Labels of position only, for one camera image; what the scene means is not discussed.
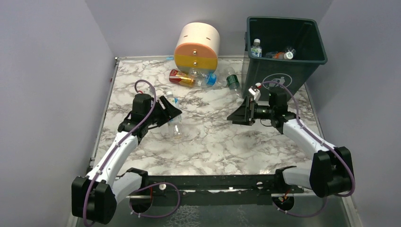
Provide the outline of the white label long bottle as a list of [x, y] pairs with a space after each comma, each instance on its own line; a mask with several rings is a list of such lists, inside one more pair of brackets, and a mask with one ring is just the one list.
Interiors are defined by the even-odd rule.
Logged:
[[[172, 104], [173, 107], [179, 109], [178, 99], [171, 90], [166, 92], [166, 99]], [[180, 114], [175, 114], [174, 117], [167, 123], [167, 125], [169, 134], [172, 138], [179, 139], [183, 136], [183, 125]]]

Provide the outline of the green label bottle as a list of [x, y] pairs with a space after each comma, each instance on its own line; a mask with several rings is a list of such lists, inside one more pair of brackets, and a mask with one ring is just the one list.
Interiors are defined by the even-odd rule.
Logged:
[[243, 100], [242, 89], [236, 71], [229, 66], [224, 69], [223, 75], [226, 79], [227, 87], [229, 88], [230, 97], [233, 98], [236, 103], [241, 104]]

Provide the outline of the orange label clear bottle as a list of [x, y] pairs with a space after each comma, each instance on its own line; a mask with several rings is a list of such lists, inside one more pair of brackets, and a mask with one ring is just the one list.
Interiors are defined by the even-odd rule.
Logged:
[[278, 60], [291, 60], [293, 57], [294, 54], [292, 52], [278, 52], [277, 54], [273, 55], [273, 59]]

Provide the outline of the white blue label bottle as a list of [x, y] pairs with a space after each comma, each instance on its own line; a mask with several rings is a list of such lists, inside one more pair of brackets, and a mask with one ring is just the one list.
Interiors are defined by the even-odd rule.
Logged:
[[251, 46], [251, 55], [253, 57], [262, 57], [262, 47], [260, 39], [254, 39]]

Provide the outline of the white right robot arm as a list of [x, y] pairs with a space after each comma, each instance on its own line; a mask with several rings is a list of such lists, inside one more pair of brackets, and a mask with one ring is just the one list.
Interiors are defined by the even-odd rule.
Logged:
[[239, 125], [253, 125], [256, 120], [269, 120], [280, 134], [294, 141], [312, 159], [308, 168], [288, 166], [277, 169], [275, 181], [285, 190], [291, 185], [312, 190], [318, 197], [345, 197], [355, 189], [352, 157], [346, 147], [337, 147], [311, 131], [298, 114], [288, 110], [287, 93], [278, 89], [270, 92], [269, 104], [259, 105], [248, 96], [227, 117]]

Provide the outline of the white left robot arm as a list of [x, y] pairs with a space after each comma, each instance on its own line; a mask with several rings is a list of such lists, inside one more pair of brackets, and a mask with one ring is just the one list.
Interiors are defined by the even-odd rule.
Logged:
[[84, 177], [77, 176], [71, 185], [71, 212], [85, 221], [108, 224], [117, 205], [138, 190], [145, 175], [136, 172], [116, 179], [129, 154], [136, 149], [149, 127], [160, 127], [182, 113], [165, 96], [136, 94], [132, 110], [119, 124], [114, 141], [97, 165]]

